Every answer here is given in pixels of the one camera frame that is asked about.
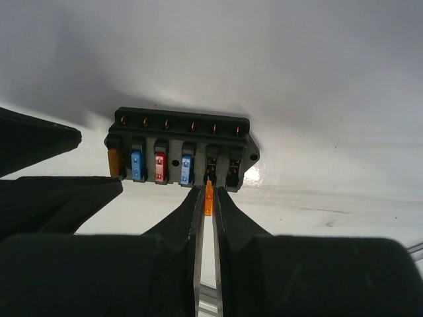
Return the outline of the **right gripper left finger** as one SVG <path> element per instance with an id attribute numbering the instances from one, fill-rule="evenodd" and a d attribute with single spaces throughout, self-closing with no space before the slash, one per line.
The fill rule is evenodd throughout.
<path id="1" fill-rule="evenodd" d="M 7 238 L 1 315 L 197 316 L 204 198 L 204 189 L 193 187 L 141 235 Z"/>

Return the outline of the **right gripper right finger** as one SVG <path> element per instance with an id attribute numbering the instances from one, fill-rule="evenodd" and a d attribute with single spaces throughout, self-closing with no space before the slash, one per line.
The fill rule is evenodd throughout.
<path id="1" fill-rule="evenodd" d="M 274 236 L 214 192 L 220 316 L 421 316 L 422 278 L 387 238 Z"/>

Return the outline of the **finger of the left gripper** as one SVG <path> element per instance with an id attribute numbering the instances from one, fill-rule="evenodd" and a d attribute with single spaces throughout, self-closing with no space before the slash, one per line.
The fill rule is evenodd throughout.
<path id="1" fill-rule="evenodd" d="M 1 240 L 16 234 L 73 234 L 123 192 L 104 176 L 34 176 L 1 181 Z"/>
<path id="2" fill-rule="evenodd" d="M 1 109 L 1 176 L 12 174 L 79 146 L 73 127 Z"/>

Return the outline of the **orange blade fuse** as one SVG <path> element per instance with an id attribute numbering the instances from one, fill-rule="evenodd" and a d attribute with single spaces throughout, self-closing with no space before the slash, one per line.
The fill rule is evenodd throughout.
<path id="1" fill-rule="evenodd" d="M 108 164 L 111 177 L 119 178 L 120 173 L 120 154 L 118 149 L 109 149 L 108 150 Z"/>
<path id="2" fill-rule="evenodd" d="M 213 199 L 214 199 L 214 186 L 211 180 L 206 181 L 206 192 L 205 192 L 205 205 L 204 213 L 205 216 L 212 216 L 213 213 Z"/>

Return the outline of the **black fuse box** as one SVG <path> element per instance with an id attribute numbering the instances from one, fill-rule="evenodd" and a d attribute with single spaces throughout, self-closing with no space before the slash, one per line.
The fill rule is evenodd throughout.
<path id="1" fill-rule="evenodd" d="M 246 118 L 121 107 L 104 144 L 118 149 L 121 180 L 237 192 L 260 159 Z"/>

